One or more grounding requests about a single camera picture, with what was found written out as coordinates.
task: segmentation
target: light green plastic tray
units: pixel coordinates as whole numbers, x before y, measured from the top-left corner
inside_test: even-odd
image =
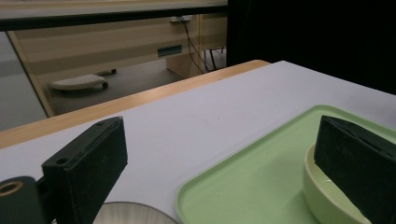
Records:
[[[396,132],[328,105],[317,105],[185,183],[177,195],[184,224],[318,223],[303,194],[305,152],[320,117],[346,119],[396,143]]]

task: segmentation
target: wooden panel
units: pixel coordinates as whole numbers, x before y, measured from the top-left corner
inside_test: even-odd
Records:
[[[0,0],[0,20],[225,7],[227,4],[227,0]]]
[[[215,49],[227,46],[227,14],[204,14],[201,15],[201,50]]]
[[[193,16],[187,22],[192,39],[196,36],[195,21]],[[177,55],[188,53],[182,23],[169,18],[9,33],[50,117],[55,115],[48,86],[52,81],[157,60],[160,48],[181,45],[182,52]]]

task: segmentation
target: cream bowl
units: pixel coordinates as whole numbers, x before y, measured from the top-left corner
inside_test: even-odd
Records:
[[[305,153],[304,197],[316,219],[322,224],[370,224],[361,211],[327,177],[314,161],[315,145]]]

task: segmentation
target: wooden table edge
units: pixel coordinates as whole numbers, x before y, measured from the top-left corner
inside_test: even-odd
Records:
[[[115,114],[135,106],[144,105],[227,77],[233,77],[267,64],[269,63],[261,60],[241,63],[200,75],[198,77],[187,78],[148,91],[142,91],[121,97],[99,105],[89,106],[70,113],[11,128],[0,132],[0,149],[26,142],[50,133],[59,132],[64,129],[77,126],[81,123]]]

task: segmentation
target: black wall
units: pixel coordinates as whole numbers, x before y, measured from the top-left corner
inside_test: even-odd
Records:
[[[396,94],[392,9],[368,0],[229,0],[227,64],[284,60]]]

